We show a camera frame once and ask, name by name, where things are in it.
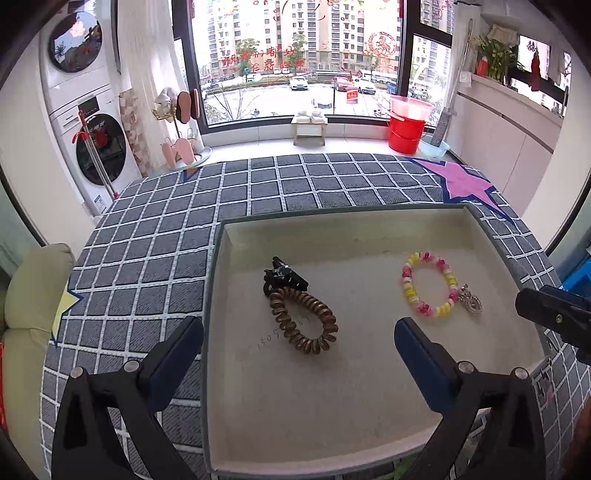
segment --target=red car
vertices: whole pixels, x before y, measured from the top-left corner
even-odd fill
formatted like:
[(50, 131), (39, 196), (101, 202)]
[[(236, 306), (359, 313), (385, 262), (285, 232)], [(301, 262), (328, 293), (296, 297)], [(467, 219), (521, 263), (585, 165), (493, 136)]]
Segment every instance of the red car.
[(351, 83), (345, 77), (333, 77), (330, 81), (330, 85), (332, 88), (336, 88), (338, 92), (346, 92), (347, 87), (353, 86), (353, 83)]

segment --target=brown coiled bracelet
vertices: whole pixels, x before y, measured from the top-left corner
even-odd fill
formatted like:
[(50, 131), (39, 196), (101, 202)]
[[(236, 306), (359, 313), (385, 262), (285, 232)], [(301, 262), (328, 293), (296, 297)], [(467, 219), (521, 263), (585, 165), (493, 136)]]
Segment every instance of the brown coiled bracelet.
[[(297, 329), (296, 323), (291, 320), (291, 316), (285, 307), (285, 300), (290, 299), (316, 315), (322, 322), (323, 332), (316, 339), (309, 339)], [(328, 342), (336, 342), (333, 333), (339, 331), (336, 324), (336, 318), (333, 312), (324, 303), (313, 297), (305, 291), (297, 290), (292, 287), (279, 287), (273, 289), (269, 295), (272, 313), (275, 315), (275, 321), (279, 323), (279, 328), (283, 330), (283, 336), (289, 339), (289, 342), (296, 349), (308, 354), (310, 352), (318, 355), (320, 350), (328, 350)]]

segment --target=washing machine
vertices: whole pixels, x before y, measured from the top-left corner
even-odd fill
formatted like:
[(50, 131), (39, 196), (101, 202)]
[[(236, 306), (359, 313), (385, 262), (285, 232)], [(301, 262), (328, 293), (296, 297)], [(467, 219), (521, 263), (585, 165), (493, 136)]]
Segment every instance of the washing machine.
[(72, 139), (82, 124), (82, 111), (105, 171), (116, 192), (141, 178), (134, 155), (121, 125), (119, 99), (109, 86), (83, 95), (50, 115), (67, 168), (93, 216), (101, 215), (112, 203), (109, 192), (100, 180), (84, 141)]
[(40, 66), (49, 114), (106, 85), (115, 85), (111, 0), (68, 2), (40, 32)]

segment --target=silver charm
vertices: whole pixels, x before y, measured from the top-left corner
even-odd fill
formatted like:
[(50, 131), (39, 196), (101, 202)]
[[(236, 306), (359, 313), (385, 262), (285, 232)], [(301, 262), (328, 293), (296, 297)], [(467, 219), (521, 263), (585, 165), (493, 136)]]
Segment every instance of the silver charm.
[(482, 303), (480, 299), (468, 290), (468, 284), (464, 283), (464, 286), (459, 291), (460, 301), (464, 304), (467, 311), (470, 313), (482, 312)]

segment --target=black hair clip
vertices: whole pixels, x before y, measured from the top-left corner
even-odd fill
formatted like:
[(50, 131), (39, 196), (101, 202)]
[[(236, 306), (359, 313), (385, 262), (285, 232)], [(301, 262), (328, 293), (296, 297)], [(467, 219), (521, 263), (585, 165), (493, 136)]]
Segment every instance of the black hair clip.
[(262, 289), (268, 297), (273, 290), (281, 287), (306, 291), (308, 290), (308, 282), (294, 272), (281, 258), (273, 257), (273, 270), (265, 270), (265, 285)]

